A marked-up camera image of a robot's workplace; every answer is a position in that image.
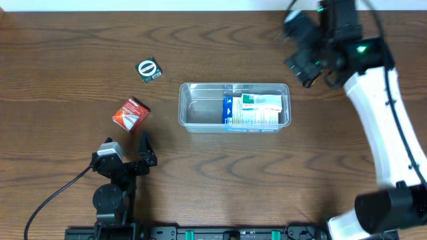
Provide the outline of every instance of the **wooden table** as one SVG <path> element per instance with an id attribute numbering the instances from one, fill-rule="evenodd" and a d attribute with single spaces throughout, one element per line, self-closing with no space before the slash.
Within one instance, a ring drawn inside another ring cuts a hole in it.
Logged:
<path id="1" fill-rule="evenodd" d="M 283 64 L 283 12 L 6 13 L 0 25 L 0 239 L 22 239 L 29 216 L 84 170 L 106 137 L 127 161 L 143 130 L 159 165 L 139 178 L 136 216 L 149 224 L 286 225 L 322 222 L 375 191 L 366 137 L 342 90 L 304 89 Z M 381 13 L 400 89 L 427 150 L 427 17 Z M 366 36 L 376 28 L 361 13 Z M 135 71 L 154 56 L 164 75 Z M 191 134 L 177 120 L 186 82 L 286 83 L 292 124 L 278 134 Z M 152 113 L 135 134 L 111 116 L 131 96 Z M 31 239 L 63 239 L 95 222 L 89 172 L 35 218 Z M 401 231 L 422 239 L 427 227 Z"/>

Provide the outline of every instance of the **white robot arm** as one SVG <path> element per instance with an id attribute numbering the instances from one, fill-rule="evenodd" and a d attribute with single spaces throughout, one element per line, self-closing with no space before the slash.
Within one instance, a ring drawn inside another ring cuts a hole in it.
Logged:
<path id="1" fill-rule="evenodd" d="M 400 96 L 398 74 L 395 69 L 388 72 L 390 91 L 395 100 L 394 107 L 419 170 L 427 176 L 427 159 L 415 136 L 404 103 Z M 355 73 L 345 84 L 344 90 L 351 99 L 362 121 L 368 142 L 371 147 L 376 169 L 377 184 L 380 189 L 395 188 L 398 182 L 404 181 L 407 186 L 421 184 L 408 157 L 394 120 L 389 103 L 384 68 L 369 69 L 366 74 Z M 355 210 L 328 221 L 332 239 L 357 240 L 370 236 L 358 221 Z"/>
<path id="2" fill-rule="evenodd" d="M 285 34 L 299 46 L 285 63 L 304 87 L 328 69 L 326 83 L 344 88 L 364 126 L 380 188 L 357 196 L 353 210 L 330 219 L 330 237 L 357 240 L 426 224 L 427 159 L 400 96 L 378 16 L 380 36 L 363 39 L 354 0 L 320 1 L 319 12 L 320 25 L 301 11 L 285 18 Z"/>

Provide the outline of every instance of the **green clip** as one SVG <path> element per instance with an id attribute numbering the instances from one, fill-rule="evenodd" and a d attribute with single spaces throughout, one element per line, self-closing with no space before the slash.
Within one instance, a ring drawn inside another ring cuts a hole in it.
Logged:
<path id="1" fill-rule="evenodd" d="M 272 240 L 280 240 L 280 232 L 279 231 L 272 231 Z"/>
<path id="2" fill-rule="evenodd" d="M 193 231 L 186 231 L 185 232 L 185 240 L 194 240 L 194 232 Z"/>

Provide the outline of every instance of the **clear plastic bin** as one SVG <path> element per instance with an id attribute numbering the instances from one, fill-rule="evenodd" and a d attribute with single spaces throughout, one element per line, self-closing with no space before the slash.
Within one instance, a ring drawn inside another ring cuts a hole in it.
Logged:
<path id="1" fill-rule="evenodd" d="M 242 93 L 281 95 L 279 124 L 274 128 L 223 124 L 224 97 Z M 277 133 L 291 123 L 289 87 L 283 83 L 184 83 L 179 89 L 178 121 L 191 133 Z"/>

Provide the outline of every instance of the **red packet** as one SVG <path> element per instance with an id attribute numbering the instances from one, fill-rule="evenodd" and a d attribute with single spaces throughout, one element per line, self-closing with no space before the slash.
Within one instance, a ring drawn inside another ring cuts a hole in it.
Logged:
<path id="1" fill-rule="evenodd" d="M 148 114 L 149 110 L 133 97 L 113 116 L 113 121 L 132 133 Z"/>

